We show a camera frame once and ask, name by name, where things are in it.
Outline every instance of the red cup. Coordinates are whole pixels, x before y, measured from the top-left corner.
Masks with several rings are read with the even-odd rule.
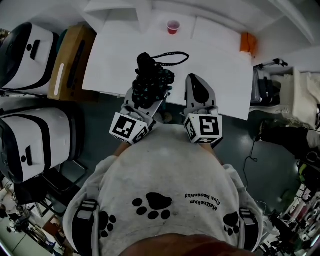
[[[170,35],[176,34],[180,29],[180,23],[176,20],[170,20],[166,26]]]

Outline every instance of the orange object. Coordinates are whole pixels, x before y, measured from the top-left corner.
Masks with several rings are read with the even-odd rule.
[[[240,52],[251,53],[253,57],[256,56],[258,48],[257,38],[250,33],[242,33],[241,34],[241,46]]]

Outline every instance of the paw print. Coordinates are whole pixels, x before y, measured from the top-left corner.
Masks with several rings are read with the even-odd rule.
[[[149,207],[153,210],[148,214],[149,220],[155,220],[156,218],[158,218],[159,216],[158,211],[168,208],[173,203],[170,197],[165,197],[159,193],[148,193],[145,197],[148,200]],[[138,215],[144,215],[148,211],[146,207],[144,206],[140,207],[143,204],[143,200],[141,198],[137,198],[133,200],[132,204],[135,207],[139,207],[136,210],[136,214]],[[171,213],[168,209],[165,209],[164,211],[161,212],[161,218],[163,220],[169,219],[170,215]]]
[[[224,231],[228,233],[228,235],[231,237],[233,233],[238,234],[240,231],[240,228],[238,227],[239,222],[239,215],[235,211],[234,213],[227,214],[223,218],[223,222],[226,226],[224,226]]]
[[[109,232],[114,230],[114,225],[117,222],[117,219],[114,215],[108,215],[106,211],[101,211],[99,213],[99,230],[101,232],[101,237],[106,238],[108,237],[108,233],[105,229],[107,229]]]

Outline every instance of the white table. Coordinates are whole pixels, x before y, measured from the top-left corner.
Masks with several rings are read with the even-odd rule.
[[[167,32],[166,23],[172,19],[181,23],[176,35]],[[185,80],[194,73],[213,88],[220,114],[247,120],[253,67],[251,57],[239,52],[240,42],[239,33],[200,17],[155,11],[148,31],[140,33],[134,19],[119,20],[111,13],[95,39],[82,88],[125,96],[137,76],[137,57],[141,53],[157,56],[181,51],[190,58],[168,68],[175,74],[175,81],[167,102],[186,105]],[[170,56],[157,61],[181,59]]]

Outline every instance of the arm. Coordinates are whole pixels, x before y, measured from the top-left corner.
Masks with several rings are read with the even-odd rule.
[[[216,153],[214,152],[214,150],[211,148],[211,145],[210,144],[200,144],[200,146],[208,151],[210,154],[212,154],[217,160],[218,162],[223,166],[223,162],[219,160],[219,158],[217,157]]]
[[[122,142],[120,144],[120,146],[116,149],[116,151],[112,154],[115,157],[119,157],[126,149],[128,149],[131,145],[126,143],[126,142]]]

